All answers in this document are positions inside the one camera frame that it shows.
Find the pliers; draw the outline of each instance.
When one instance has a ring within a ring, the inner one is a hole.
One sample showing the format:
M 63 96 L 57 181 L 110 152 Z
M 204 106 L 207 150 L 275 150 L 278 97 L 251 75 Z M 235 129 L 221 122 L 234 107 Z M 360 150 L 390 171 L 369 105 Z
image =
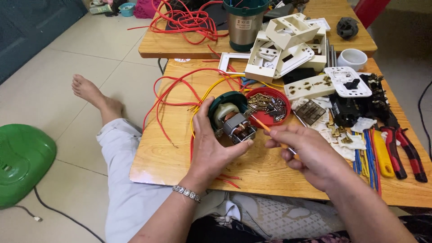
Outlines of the pliers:
M 407 173 L 400 161 L 399 154 L 396 149 L 396 140 L 400 141 L 400 144 L 405 150 L 405 153 L 410 160 L 411 167 L 414 172 L 414 176 L 419 182 L 428 182 L 428 178 L 426 177 L 425 170 L 423 168 L 422 161 L 420 160 L 420 156 L 417 153 L 417 149 L 405 135 L 405 131 L 408 130 L 402 129 L 397 122 L 397 118 L 390 111 L 390 117 L 384 121 L 383 127 L 380 127 L 381 132 L 387 132 L 387 139 L 385 140 L 385 145 L 387 147 L 388 154 L 390 155 L 391 164 L 393 166 L 394 173 L 398 179 L 405 179 L 407 177 Z

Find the silver bracelet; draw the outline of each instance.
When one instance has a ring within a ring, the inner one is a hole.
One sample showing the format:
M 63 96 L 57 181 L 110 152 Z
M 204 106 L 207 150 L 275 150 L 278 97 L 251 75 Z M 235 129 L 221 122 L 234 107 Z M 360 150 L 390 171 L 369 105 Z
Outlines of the silver bracelet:
M 197 201 L 198 203 L 201 203 L 201 201 L 202 201 L 202 198 L 200 196 L 198 196 L 195 192 L 191 192 L 189 189 L 186 189 L 182 186 L 174 185 L 174 186 L 172 186 L 172 190 L 175 192 L 179 192 L 179 193 L 189 197 L 190 199 Z

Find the wooden table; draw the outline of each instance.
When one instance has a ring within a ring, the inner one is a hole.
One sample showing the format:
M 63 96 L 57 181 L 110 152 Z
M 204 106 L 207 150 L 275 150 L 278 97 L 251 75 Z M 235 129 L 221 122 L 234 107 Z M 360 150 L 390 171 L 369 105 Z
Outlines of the wooden table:
M 161 12 L 165 13 L 166 8 L 163 7 Z M 330 44 L 334 45 L 337 52 L 341 52 L 348 48 L 355 48 L 365 52 L 368 57 L 372 57 L 377 50 L 375 42 L 360 23 L 346 0 L 311 0 L 306 4 L 304 14 L 312 19 L 324 17 L 327 20 L 331 27 L 331 30 L 327 32 L 327 37 L 329 38 Z M 359 33 L 352 40 L 345 41 L 336 33 L 336 24 L 339 22 L 341 17 L 352 17 L 359 22 Z M 160 19 L 156 23 L 156 26 L 159 29 L 165 29 L 166 20 Z M 219 31 L 218 33 L 225 34 L 228 33 L 228 31 Z M 185 36 L 194 42 L 202 39 L 202 35 L 195 32 L 185 33 Z M 211 48 L 219 54 L 222 52 L 235 52 L 229 46 L 229 36 L 219 38 L 217 42 L 205 40 L 199 45 L 192 45 L 188 43 L 181 34 L 154 33 L 150 30 L 148 30 L 144 35 L 138 51 L 142 58 L 217 59 L 218 57 L 210 51 L 207 44 L 209 44 Z
M 244 70 L 244 61 L 232 63 L 237 71 Z M 192 59 L 188 62 L 168 62 L 165 76 L 181 77 L 182 75 L 203 67 L 217 68 L 218 63 L 204 63 L 202 60 Z M 364 72 L 381 74 L 375 61 L 370 58 Z M 185 78 L 200 97 L 211 84 L 219 80 L 221 76 L 215 71 L 205 70 L 194 73 Z M 163 79 L 159 94 L 161 94 L 173 81 Z M 399 155 L 407 171 L 405 180 L 387 179 L 381 177 L 382 198 L 389 205 L 415 206 L 432 208 L 432 163 L 428 154 L 415 135 L 410 123 L 405 117 L 402 108 L 397 103 L 394 94 L 386 81 L 382 82 L 387 90 L 388 101 L 391 110 L 399 120 L 401 127 L 408 128 L 407 136 L 417 148 L 422 159 L 429 183 L 420 183 L 414 179 L 410 163 L 405 152 L 399 147 Z M 210 95 L 215 97 L 230 90 L 226 82 L 217 85 Z M 168 95 L 168 102 L 196 102 L 192 92 L 184 84 L 177 85 Z M 149 115 L 148 125 L 144 131 L 141 143 L 138 147 L 135 159 L 130 170 L 130 179 L 134 182 L 151 183 L 159 185 L 176 185 L 186 174 L 190 163 L 191 130 L 189 122 L 192 112 L 189 106 L 162 106 L 159 117 L 166 133 L 172 142 L 178 146 L 175 148 L 162 134 L 156 121 L 156 112 Z M 299 124 L 299 121 L 291 113 L 285 123 Z M 215 180 L 211 189 L 250 192 L 270 195 L 283 195 L 299 198 L 328 199 L 325 193 L 313 188 L 299 172 L 287 168 L 280 157 L 279 149 L 266 149 L 264 142 L 268 137 L 260 129 L 257 132 L 253 147 L 242 157 L 234 161 L 223 173 L 230 176 L 239 176 L 241 181 L 233 180 L 241 189 Z

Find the red chair leg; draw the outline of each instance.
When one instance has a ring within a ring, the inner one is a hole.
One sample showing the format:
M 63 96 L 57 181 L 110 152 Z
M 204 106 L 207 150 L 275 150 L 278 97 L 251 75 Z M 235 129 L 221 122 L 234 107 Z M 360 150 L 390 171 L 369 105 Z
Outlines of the red chair leg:
M 363 26 L 368 28 L 389 2 L 390 0 L 360 0 L 354 12 Z

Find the blue basket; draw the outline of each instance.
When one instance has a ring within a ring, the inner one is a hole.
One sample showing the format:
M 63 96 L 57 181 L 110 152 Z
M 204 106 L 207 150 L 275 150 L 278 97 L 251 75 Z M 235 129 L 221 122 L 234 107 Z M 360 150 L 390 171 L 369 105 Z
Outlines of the blue basket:
M 133 11 L 135 10 L 135 4 L 134 3 L 124 3 L 121 4 L 120 7 L 120 13 L 123 17 L 131 17 L 133 15 Z

